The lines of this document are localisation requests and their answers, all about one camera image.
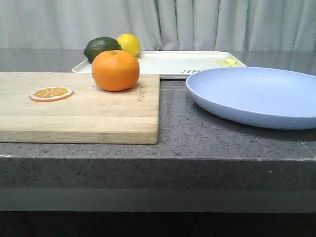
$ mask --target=green lime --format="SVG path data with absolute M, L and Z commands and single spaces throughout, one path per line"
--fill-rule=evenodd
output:
M 84 50 L 84 55 L 92 63 L 94 58 L 103 51 L 122 50 L 117 40 L 112 37 L 101 36 L 91 40 Z

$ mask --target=citrus fruit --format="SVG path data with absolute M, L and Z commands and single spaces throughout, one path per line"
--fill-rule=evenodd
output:
M 84 55 L 88 58 L 89 62 L 92 63 L 94 58 L 103 51 L 121 49 L 122 47 L 119 45 L 115 38 L 101 36 L 91 40 L 87 44 L 84 50 Z
M 123 51 L 129 52 L 136 56 L 140 52 L 140 41 L 139 39 L 130 33 L 123 34 L 118 37 L 118 43 L 122 47 Z
M 137 58 L 122 50 L 101 52 L 92 63 L 92 77 L 103 90 L 122 91 L 132 88 L 139 79 Z
M 46 87 L 32 92 L 29 98 L 38 102 L 50 102 L 66 99 L 73 93 L 73 90 L 67 87 Z

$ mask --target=orange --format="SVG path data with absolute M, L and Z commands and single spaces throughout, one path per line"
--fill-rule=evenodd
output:
M 92 63 L 92 77 L 103 90 L 132 88 L 139 79 L 139 63 L 131 53 L 111 50 L 99 53 Z
M 29 98 L 38 102 L 50 102 L 68 98 L 73 93 L 73 90 L 67 87 L 46 87 L 32 92 Z

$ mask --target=light blue plate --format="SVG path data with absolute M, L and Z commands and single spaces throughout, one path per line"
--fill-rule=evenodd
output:
M 271 129 L 316 128 L 316 76 L 230 67 L 195 73 L 186 85 L 196 103 L 225 119 Z

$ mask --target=plate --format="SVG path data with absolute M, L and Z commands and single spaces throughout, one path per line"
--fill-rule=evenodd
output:
M 316 77 L 255 67 L 209 69 L 189 76 L 192 98 L 207 111 L 271 129 L 316 128 Z
M 211 68 L 220 68 L 216 60 L 234 58 L 237 66 L 246 67 L 227 52 L 220 51 L 141 51 L 138 57 L 140 73 L 160 74 L 162 79 L 186 79 L 189 75 Z M 92 65 L 85 60 L 72 72 L 91 73 Z

